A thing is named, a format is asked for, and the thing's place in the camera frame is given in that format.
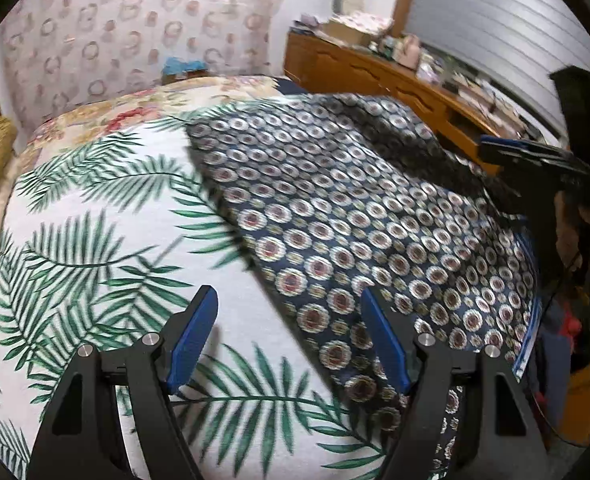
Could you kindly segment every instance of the blue polka dot fabric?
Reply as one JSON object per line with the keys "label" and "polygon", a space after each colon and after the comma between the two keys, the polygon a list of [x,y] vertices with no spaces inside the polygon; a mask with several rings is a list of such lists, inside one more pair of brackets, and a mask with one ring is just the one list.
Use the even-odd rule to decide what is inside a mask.
{"label": "blue polka dot fabric", "polygon": [[[389,98],[300,95],[188,128],[267,287],[345,397],[385,430],[408,399],[387,383],[360,316],[378,285],[417,332],[493,344],[517,372],[539,319],[527,244],[496,209],[505,189],[445,151]],[[444,414],[448,463],[462,390]]]}

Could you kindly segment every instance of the drawer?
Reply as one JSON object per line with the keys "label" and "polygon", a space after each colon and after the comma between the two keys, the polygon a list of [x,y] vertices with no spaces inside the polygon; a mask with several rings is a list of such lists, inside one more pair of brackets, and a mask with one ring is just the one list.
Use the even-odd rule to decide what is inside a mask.
{"label": "drawer", "polygon": [[430,92],[425,91],[418,84],[407,81],[405,78],[390,76],[383,80],[383,85],[391,97],[411,107],[417,116],[430,127],[433,127],[431,122],[435,117],[446,112],[444,103],[435,99]]}

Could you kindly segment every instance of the blue object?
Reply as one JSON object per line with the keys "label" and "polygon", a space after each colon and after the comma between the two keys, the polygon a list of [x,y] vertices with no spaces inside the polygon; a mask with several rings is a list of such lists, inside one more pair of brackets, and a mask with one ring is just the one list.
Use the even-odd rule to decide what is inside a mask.
{"label": "blue object", "polygon": [[193,317],[173,349],[171,370],[166,379],[169,391],[175,393],[180,386],[188,384],[216,317],[217,293],[211,288],[195,309]]}
{"label": "blue object", "polygon": [[521,140],[504,139],[504,138],[500,138],[500,137],[493,137],[490,135],[482,135],[481,137],[479,137],[479,143],[480,144],[494,144],[497,146],[515,146],[515,147],[527,146],[527,144],[525,144]]}
{"label": "blue object", "polygon": [[377,298],[368,288],[361,294],[361,318],[371,334],[389,384],[398,394],[407,394],[413,383],[406,370],[406,353],[381,311]]}
{"label": "blue object", "polygon": [[198,70],[207,70],[208,65],[203,61],[184,61],[179,57],[169,57],[162,69],[164,75],[175,75],[183,72],[196,72]]}

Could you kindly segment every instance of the cable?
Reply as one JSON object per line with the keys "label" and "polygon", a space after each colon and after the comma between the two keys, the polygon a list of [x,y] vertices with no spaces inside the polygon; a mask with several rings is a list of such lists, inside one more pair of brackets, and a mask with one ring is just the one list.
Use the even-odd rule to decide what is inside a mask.
{"label": "cable", "polygon": [[562,286],[562,283],[565,282],[566,280],[566,274],[568,273],[568,271],[571,269],[571,267],[574,265],[575,261],[577,261],[577,258],[579,258],[582,254],[577,251],[577,254],[575,254],[575,256],[572,258],[571,262],[568,264],[568,267],[564,268],[564,271],[562,272],[561,277],[559,278],[559,281],[557,282],[557,285],[555,286],[555,290],[553,291],[553,293],[550,295],[550,298],[548,298],[548,303],[546,304],[546,306],[544,307],[542,314],[541,314],[541,319],[543,320],[546,317],[546,313],[548,312],[550,305],[553,303],[553,300],[555,299],[555,296],[557,295],[557,293],[559,292],[559,289]]}
{"label": "cable", "polygon": [[533,399],[533,403],[535,404],[535,406],[537,408],[537,411],[539,412],[539,415],[541,415],[541,418],[546,423],[546,425],[550,428],[550,431],[552,431],[559,440],[561,440],[565,444],[568,444],[568,446],[579,447],[581,449],[586,449],[588,446],[590,446],[589,444],[588,444],[588,446],[586,444],[579,444],[578,442],[574,442],[572,440],[568,440],[568,439],[562,437],[559,434],[559,432],[555,429],[553,424],[546,418],[546,415],[544,415],[544,412],[541,409],[539,402],[537,402],[537,399],[535,398],[535,396],[532,396],[532,399]]}
{"label": "cable", "polygon": [[[546,306],[544,307],[544,309],[542,311],[542,315],[541,315],[542,321],[546,317],[546,313],[548,312],[550,305],[553,303],[553,299],[555,298],[555,296],[559,292],[559,289],[561,288],[562,283],[565,282],[566,278],[568,277],[569,270],[574,265],[575,261],[577,261],[577,258],[580,257],[580,255],[581,255],[581,253],[579,251],[577,251],[577,254],[575,254],[575,256],[572,258],[572,260],[568,264],[568,266],[564,268],[564,271],[562,272],[562,275],[559,278],[559,281],[557,282],[555,290],[550,295],[550,298],[548,299],[548,303],[546,304]],[[533,390],[530,391],[530,394],[532,396],[533,403],[535,404],[537,411],[539,412],[539,415],[541,415],[542,420],[546,423],[546,425],[550,428],[550,431],[552,431],[559,440],[561,440],[565,444],[568,444],[568,446],[578,447],[581,449],[586,449],[588,447],[585,444],[579,444],[577,442],[573,442],[572,440],[568,440],[568,439],[562,437],[559,434],[559,432],[555,429],[555,426],[553,426],[553,424],[546,418],[546,415],[544,415],[544,411],[541,409],[539,402],[537,402],[537,399],[535,397],[535,394],[533,393]]]}

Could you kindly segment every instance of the white roller shutter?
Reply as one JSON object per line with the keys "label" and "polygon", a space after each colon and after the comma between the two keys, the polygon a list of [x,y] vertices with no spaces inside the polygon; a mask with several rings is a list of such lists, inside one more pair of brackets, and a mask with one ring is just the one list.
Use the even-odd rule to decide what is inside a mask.
{"label": "white roller shutter", "polygon": [[406,32],[486,72],[566,131],[548,74],[590,70],[590,36],[562,0],[413,0]]}

